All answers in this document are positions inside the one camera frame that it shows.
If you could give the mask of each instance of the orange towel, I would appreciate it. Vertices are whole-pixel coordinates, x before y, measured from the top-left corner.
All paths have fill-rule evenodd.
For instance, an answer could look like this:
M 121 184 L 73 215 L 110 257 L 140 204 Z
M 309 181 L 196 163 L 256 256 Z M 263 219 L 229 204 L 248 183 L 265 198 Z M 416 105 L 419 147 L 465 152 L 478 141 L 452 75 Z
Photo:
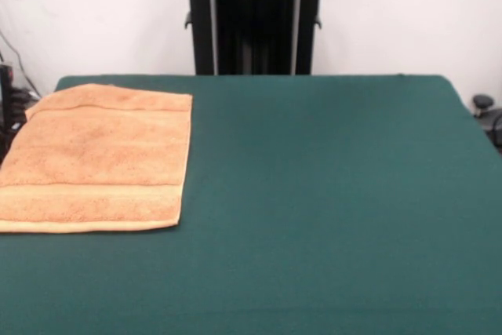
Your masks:
M 191 96 L 87 84 L 27 111 L 0 170 L 0 231 L 178 224 Z

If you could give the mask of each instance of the black metal frame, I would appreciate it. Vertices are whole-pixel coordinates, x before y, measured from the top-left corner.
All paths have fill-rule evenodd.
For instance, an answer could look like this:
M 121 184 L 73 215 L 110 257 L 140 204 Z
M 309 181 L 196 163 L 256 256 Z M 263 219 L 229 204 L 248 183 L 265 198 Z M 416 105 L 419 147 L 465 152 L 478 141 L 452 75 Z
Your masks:
M 191 0 L 197 75 L 309 75 L 318 0 Z

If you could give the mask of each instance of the cable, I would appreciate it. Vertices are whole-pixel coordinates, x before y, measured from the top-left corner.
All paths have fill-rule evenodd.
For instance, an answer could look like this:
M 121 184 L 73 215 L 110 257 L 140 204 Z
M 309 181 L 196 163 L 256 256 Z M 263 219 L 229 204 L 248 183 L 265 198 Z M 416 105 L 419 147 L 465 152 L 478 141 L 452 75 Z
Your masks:
M 26 71 L 24 70 L 23 61 L 21 60 L 21 55 L 14 48 L 14 46 L 12 46 L 12 44 L 9 42 L 9 40 L 7 39 L 7 37 L 3 34 L 2 30 L 0 30 L 0 37 L 2 37 L 3 42 L 5 42 L 5 44 L 13 51 L 13 53 L 16 54 L 17 61 L 19 62 L 19 68 L 20 68 L 21 72 L 23 73 L 23 76 L 26 79 L 28 85 L 31 87 L 31 89 L 33 89 L 33 91 L 38 96 L 38 98 L 42 98 L 42 95 L 38 91 L 37 87 L 35 86 L 35 84 L 33 84 L 33 82 L 30 80 L 30 78 L 26 74 Z

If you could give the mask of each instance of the table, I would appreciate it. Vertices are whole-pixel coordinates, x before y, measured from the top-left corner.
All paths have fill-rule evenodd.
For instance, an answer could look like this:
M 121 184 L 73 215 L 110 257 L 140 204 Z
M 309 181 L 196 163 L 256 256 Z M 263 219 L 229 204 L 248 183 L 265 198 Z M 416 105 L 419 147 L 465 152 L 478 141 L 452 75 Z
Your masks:
M 502 333 L 500 157 L 438 76 L 64 78 L 192 93 L 181 223 L 0 235 L 0 333 Z

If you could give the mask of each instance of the terry cloth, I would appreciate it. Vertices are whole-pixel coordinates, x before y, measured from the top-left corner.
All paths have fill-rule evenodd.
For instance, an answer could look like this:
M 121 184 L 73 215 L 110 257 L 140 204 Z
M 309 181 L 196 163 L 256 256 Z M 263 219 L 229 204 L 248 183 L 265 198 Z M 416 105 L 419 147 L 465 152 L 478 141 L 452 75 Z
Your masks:
M 86 84 L 27 111 L 0 170 L 0 231 L 140 231 L 178 224 L 187 94 Z

